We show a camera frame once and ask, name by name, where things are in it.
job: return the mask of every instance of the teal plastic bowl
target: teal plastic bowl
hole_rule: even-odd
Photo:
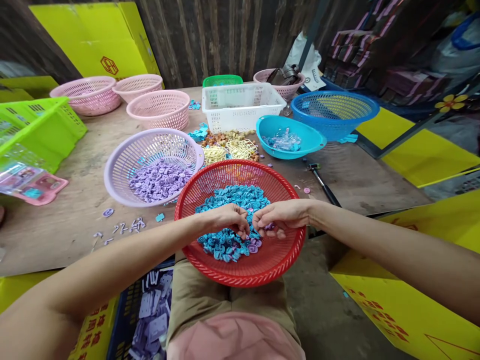
[[[279,129],[289,128],[291,133],[296,133],[300,139],[299,151],[278,150],[269,146],[262,136],[267,138],[273,137]],[[262,116],[256,122],[256,134],[260,140],[263,150],[274,158],[283,160],[298,159],[310,153],[314,153],[327,144],[327,139],[313,127],[305,125],[300,121],[293,120],[288,117],[277,115]]]

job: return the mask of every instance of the green plastic crate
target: green plastic crate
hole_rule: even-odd
[[[0,104],[0,166],[12,161],[54,174],[87,127],[68,97]]]
[[[238,85],[243,84],[244,81],[238,75],[214,75],[206,77],[203,80],[203,87],[221,86],[221,85]]]

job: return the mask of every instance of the purple plastic basket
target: purple plastic basket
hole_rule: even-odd
[[[157,159],[189,169],[195,174],[204,164],[204,151],[186,133],[171,128],[139,132],[122,142],[106,162],[103,180],[112,198],[133,208],[150,208],[176,199],[182,189],[156,202],[145,202],[130,189],[135,170]]]

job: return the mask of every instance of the floor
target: floor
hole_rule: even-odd
[[[306,240],[298,260],[284,275],[306,358],[414,359],[393,347],[328,273],[346,250],[325,236]]]

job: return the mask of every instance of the hand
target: hand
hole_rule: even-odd
[[[301,228],[310,224],[309,209],[312,200],[292,199],[274,202],[253,214],[253,227],[261,237],[285,239],[286,229]],[[275,223],[273,230],[264,230]]]
[[[243,240],[250,234],[247,215],[247,210],[234,203],[223,205],[200,214],[205,221],[206,233],[217,233],[228,228],[233,230]]]

